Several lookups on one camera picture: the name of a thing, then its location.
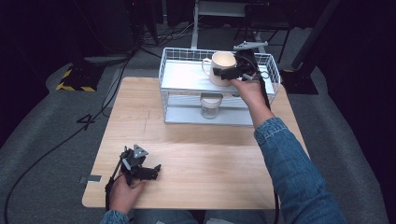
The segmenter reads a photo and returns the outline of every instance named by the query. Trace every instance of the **person's left hand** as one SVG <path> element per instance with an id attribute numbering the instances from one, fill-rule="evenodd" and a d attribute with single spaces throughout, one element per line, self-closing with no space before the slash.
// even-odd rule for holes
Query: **person's left hand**
<path id="1" fill-rule="evenodd" d="M 128 215 L 145 186 L 146 180 L 142 180 L 137 186 L 131 188 L 126 183 L 125 175 L 120 176 L 111 189 L 109 209 Z"/>

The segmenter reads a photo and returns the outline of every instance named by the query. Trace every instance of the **gray floor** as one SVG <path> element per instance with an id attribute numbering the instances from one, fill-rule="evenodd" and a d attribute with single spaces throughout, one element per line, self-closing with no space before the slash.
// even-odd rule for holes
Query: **gray floor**
<path id="1" fill-rule="evenodd" d="M 230 27 L 205 29 L 200 33 L 198 49 L 232 50 L 242 43 L 242 35 L 233 40 Z M 290 64 L 310 30 L 294 29 L 279 69 Z M 189 48 L 191 36 L 169 42 L 166 47 Z M 277 58 L 279 47 L 265 48 Z M 150 51 L 161 55 L 162 48 Z M 21 122 L 0 150 L 0 203 L 22 173 L 38 158 L 81 128 L 76 121 L 87 114 L 96 115 L 106 94 L 114 91 L 111 83 L 120 65 L 107 67 L 97 92 L 56 91 L 69 64 L 47 80 L 49 95 Z M 160 59 L 140 50 L 126 67 L 124 76 L 157 77 Z M 328 189 L 339 202 L 349 223 L 388 223 L 382 195 L 353 132 L 327 95 L 326 80 L 318 69 L 313 78 L 319 95 L 289 95 L 292 109 L 313 163 L 327 180 Z M 111 113 L 111 105 L 105 110 Z M 98 223 L 103 208 L 81 204 L 85 185 L 106 128 L 107 117 L 99 115 L 87 131 L 57 147 L 27 173 L 14 189 L 8 205 L 10 223 Z M 268 211 L 268 219 L 273 219 Z"/>

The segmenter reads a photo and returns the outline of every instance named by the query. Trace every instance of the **white wire basket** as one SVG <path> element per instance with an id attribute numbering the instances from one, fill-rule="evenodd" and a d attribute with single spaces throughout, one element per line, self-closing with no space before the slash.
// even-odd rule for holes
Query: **white wire basket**
<path id="1" fill-rule="evenodd" d="M 238 96 L 234 86 L 220 87 L 212 84 L 202 71 L 202 60 L 212 58 L 217 50 L 165 48 L 161 60 L 159 80 L 165 123 L 196 123 L 251 126 L 248 107 Z M 280 87 L 274 57 L 255 53 L 268 98 L 272 103 Z M 219 114 L 205 119 L 201 114 L 201 93 L 221 93 L 224 97 Z"/>

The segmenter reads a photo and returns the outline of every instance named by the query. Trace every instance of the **white mug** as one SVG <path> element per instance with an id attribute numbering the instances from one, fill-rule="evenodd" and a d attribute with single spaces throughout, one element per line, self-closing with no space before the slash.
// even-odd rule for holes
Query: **white mug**
<path id="1" fill-rule="evenodd" d="M 210 71 L 204 69 L 204 63 L 210 63 Z M 229 51 L 217 51 L 212 55 L 212 60 L 205 58 L 202 60 L 202 70 L 209 75 L 209 80 L 213 84 L 221 87 L 227 87 L 231 85 L 229 80 L 221 80 L 220 76 L 215 76 L 213 68 L 225 69 L 236 66 L 236 59 L 233 54 Z"/>

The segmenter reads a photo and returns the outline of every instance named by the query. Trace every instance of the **white shelf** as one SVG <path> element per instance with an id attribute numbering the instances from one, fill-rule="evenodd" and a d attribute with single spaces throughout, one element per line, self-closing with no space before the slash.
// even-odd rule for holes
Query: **white shelf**
<path id="1" fill-rule="evenodd" d="M 214 119 L 205 119 L 201 114 L 200 96 L 171 95 L 165 116 L 167 123 L 195 123 L 251 126 L 247 105 L 240 97 L 226 97 Z"/>
<path id="2" fill-rule="evenodd" d="M 220 87 L 212 84 L 209 76 L 202 70 L 201 62 L 167 60 L 163 72 L 162 91 L 198 91 L 198 92 L 227 92 L 237 94 L 234 86 Z M 265 65 L 259 66 L 262 72 L 268 72 Z M 267 94 L 274 95 L 274 87 L 270 78 L 265 78 Z"/>

